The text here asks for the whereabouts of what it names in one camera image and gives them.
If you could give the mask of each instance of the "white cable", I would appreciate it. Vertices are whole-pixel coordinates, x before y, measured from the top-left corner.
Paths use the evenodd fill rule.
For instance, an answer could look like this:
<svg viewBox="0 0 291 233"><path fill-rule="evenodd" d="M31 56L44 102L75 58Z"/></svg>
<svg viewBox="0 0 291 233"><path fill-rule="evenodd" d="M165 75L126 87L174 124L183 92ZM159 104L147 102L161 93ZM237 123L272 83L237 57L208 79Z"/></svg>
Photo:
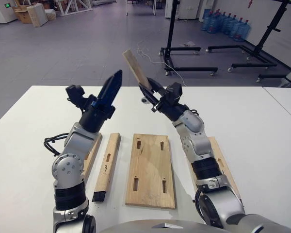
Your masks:
<svg viewBox="0 0 291 233"><path fill-rule="evenodd" d="M161 31L163 31L164 29L166 29L166 28L169 28L169 27L164 27L164 28L161 28L160 30L158 30L157 32L153 32L153 33L150 33L150 34L148 34L143 40L141 40L141 41L139 41L138 43L137 43L137 54L139 55L139 56L141 56L141 57L148 57L148 59L149 59L149 61L151 62L151 63L153 63L153 64L165 64L167 67L169 67L169 68L171 68L181 79L182 79L182 82L183 82L183 85L185 85L185 86L187 86L187 84L185 84L185 82L184 82L184 78L178 73L178 72L176 72L175 71L175 69L174 68L172 68L171 66L169 66L168 64L166 64L166 62L154 62L154 61L152 61L152 59L150 58L150 56L149 55L147 55L147 54L145 54L143 51L142 51L142 49L140 48L140 44L141 43L143 43L143 42L145 42L145 40L148 38L148 37L150 37L151 35L153 35L153 34L155 34L155 33L159 33L159 32L161 32Z"/></svg>
<svg viewBox="0 0 291 233"><path fill-rule="evenodd" d="M148 57L151 63L154 63L154 64L165 64L166 66L168 66L169 68L171 68L182 79L183 85L187 86L187 84L185 84L185 82L184 82L183 77L178 72L176 72L175 69L173 69L171 66L167 65L166 62L154 62L154 61L152 61L152 59L150 58L150 56L147 55L147 54L145 54L140 48L137 49L137 54L139 56L141 56L141 57L145 57L145 56Z"/></svg>

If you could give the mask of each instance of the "wooden board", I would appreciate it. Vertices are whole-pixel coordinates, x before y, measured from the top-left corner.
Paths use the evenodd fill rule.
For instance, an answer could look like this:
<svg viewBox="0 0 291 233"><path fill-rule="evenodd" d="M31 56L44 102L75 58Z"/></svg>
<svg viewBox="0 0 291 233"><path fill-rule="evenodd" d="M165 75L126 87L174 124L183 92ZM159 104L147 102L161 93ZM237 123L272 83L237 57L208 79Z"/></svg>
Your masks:
<svg viewBox="0 0 291 233"><path fill-rule="evenodd" d="M175 209L168 136L134 134L125 204Z"/></svg>
<svg viewBox="0 0 291 233"><path fill-rule="evenodd" d="M93 201L104 201L105 194L109 191L110 181L116 164L116 157L120 143L120 134L110 134L105 156L96 183Z"/></svg>
<svg viewBox="0 0 291 233"><path fill-rule="evenodd" d="M217 160L218 164L219 164L219 167L220 167L220 170L222 171L223 174L226 174L232 188L234 189L236 195L238 196L239 199L241 199L241 196L239 194L239 191L238 191L238 188L235 184L235 181L232 177L232 174L230 172L230 170L228 169L228 166L227 166L227 163L224 159L224 156L222 155L222 152L220 150L220 147L218 145L218 142L217 140L215 140L215 137L209 137L209 140L211 142L211 147L212 147L212 150L213 150L213 153L214 153L214 157L215 159ZM193 184L194 184L194 189L195 191L197 191L197 186L196 186L196 175L195 173L193 172L193 168L190 164L190 162L188 161L189 163L189 167L190 167L190 171L191 171L191 177L192 177L192 180L193 180Z"/></svg>
<svg viewBox="0 0 291 233"><path fill-rule="evenodd" d="M102 139L102 135L101 135L101 133L99 133L97 141L94 144L91 152L89 152L88 156L85 158L84 169L83 169L83 175L84 175L85 184L87 182L89 173L92 170L92 167L93 167L93 164L94 164L94 160L96 158L96 155L97 155L97 152L98 152L98 148L100 146L101 139Z"/></svg>
<svg viewBox="0 0 291 233"><path fill-rule="evenodd" d="M130 70L135 75L135 78L137 79L138 83L141 83L143 86L148 88L149 90L152 89L149 81L147 80L146 75L144 74L143 70L141 69L140 65L138 64L135 56L132 54L130 50L127 50L123 53L123 56L125 57Z"/></svg>

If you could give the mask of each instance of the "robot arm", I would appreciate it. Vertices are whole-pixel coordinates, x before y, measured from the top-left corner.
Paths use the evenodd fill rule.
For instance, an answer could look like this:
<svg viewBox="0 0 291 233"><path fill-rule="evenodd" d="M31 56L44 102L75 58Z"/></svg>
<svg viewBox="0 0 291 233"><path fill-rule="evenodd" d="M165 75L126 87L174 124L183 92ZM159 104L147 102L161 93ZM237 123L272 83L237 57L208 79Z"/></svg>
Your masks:
<svg viewBox="0 0 291 233"><path fill-rule="evenodd" d="M206 224L233 233L291 233L291 229L262 216L245 214L241 201L214 158L203 120L196 110L179 104L181 85L174 83L164 89L153 79L148 81L152 90L142 84L139 84L140 89L154 106L152 111L165 114L180 136L184 153L197 177L195 206ZM159 100L154 97L154 92L161 95Z"/></svg>
<svg viewBox="0 0 291 233"><path fill-rule="evenodd" d="M65 140L63 152L52 165L56 203L53 209L53 233L72 221L81 226L79 232L96 232L95 218L86 215L89 201L85 195L82 175L84 160L95 144L104 121L111 118L115 111L111 104L121 83L122 71L119 70L105 82L97 97L90 95L84 98L81 86L72 85L66 88L68 100L81 109L82 116L73 125Z"/></svg>

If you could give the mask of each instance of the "gray floor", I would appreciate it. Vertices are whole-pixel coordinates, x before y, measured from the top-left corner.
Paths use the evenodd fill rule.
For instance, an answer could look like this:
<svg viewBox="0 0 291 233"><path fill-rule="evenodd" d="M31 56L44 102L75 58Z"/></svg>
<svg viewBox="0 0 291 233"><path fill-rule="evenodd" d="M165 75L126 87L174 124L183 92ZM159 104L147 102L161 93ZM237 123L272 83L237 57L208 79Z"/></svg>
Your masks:
<svg viewBox="0 0 291 233"><path fill-rule="evenodd" d="M19 21L0 25L0 118L32 85L100 86L122 69L123 86L136 86L122 52L130 48L137 55L139 46L153 61L161 61L158 51L166 46L170 20L164 18L164 10L152 16L148 6L129 5L129 15L125 13L125 0L118 0L90 12L57 17L41 28ZM202 32L200 27L197 20L176 22L173 46L193 41L202 51L187 56L180 52L174 56L174 64L218 66L219 72L213 77L209 72L182 72L188 86L278 86L279 80L255 81L260 73L288 72L278 66L238 68L228 73L231 63L246 62L246 56L240 50L205 53L209 45L233 41L222 34ZM150 63L146 57L137 59L146 75L163 85L181 82L176 74L166 77L162 64Z"/></svg>

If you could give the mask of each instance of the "blue water bottle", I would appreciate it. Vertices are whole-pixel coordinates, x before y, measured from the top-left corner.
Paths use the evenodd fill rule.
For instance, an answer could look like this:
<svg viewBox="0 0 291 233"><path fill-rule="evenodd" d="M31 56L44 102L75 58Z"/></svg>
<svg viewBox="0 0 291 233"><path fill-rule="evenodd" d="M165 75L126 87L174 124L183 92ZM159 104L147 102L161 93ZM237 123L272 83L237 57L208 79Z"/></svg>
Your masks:
<svg viewBox="0 0 291 233"><path fill-rule="evenodd" d="M238 42L244 41L247 38L249 31L250 31L250 26L248 24L248 20L246 20L246 22L243 25L239 26L234 36L234 40Z"/></svg>
<svg viewBox="0 0 291 233"><path fill-rule="evenodd" d="M243 24L242 20L243 20L243 18L240 18L237 23L234 23L233 28L232 28L231 32L229 33L229 38L234 38L234 35L236 34L239 26L241 26Z"/></svg>
<svg viewBox="0 0 291 233"><path fill-rule="evenodd" d="M225 17L223 19L223 22L222 22L222 26L221 26L221 29L220 29L220 32L224 32L226 30L226 26L227 26L227 23L231 20L231 13L228 14L227 17Z"/></svg>
<svg viewBox="0 0 291 233"><path fill-rule="evenodd" d="M207 31L208 30L211 16L212 16L212 11L210 11L209 14L204 17L203 26L202 26L202 29L201 29L202 31Z"/></svg>
<svg viewBox="0 0 291 233"><path fill-rule="evenodd" d="M236 23L236 15L234 15L234 17L232 19L229 20L229 22L227 23L227 26L225 28L225 31L224 31L224 34L225 35L229 35L233 26L234 26L234 23Z"/></svg>
<svg viewBox="0 0 291 233"><path fill-rule="evenodd" d="M216 33L219 25L219 17L220 13L216 13L211 19L209 23L208 33Z"/></svg>
<svg viewBox="0 0 291 233"><path fill-rule="evenodd" d="M223 11L223 15L221 15L219 17L219 26L218 26L218 32L221 30L222 28L222 24L223 24L223 20L226 18L226 15L225 15L225 11Z"/></svg>

